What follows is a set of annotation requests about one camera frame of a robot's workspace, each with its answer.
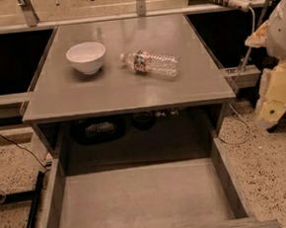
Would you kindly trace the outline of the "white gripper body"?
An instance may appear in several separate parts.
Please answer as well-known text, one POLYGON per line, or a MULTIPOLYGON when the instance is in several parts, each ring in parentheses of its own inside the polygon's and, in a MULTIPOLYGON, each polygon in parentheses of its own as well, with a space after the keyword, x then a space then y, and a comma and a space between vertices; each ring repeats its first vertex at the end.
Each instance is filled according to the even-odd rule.
POLYGON ((265 40, 268 55, 286 60, 286 0, 281 0, 270 14, 265 40))

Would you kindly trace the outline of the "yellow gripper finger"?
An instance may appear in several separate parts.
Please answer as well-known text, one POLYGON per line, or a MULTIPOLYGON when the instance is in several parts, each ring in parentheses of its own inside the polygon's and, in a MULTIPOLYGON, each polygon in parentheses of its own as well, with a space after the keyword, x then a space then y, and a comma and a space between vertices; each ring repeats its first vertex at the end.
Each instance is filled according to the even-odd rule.
POLYGON ((262 25, 258 27, 256 31, 252 33, 251 36, 247 37, 245 42, 248 47, 266 47, 266 32, 267 32, 267 22, 265 21, 262 25))
POLYGON ((269 129, 286 112, 286 61, 280 60, 273 69, 264 69, 260 78, 255 125, 269 129))

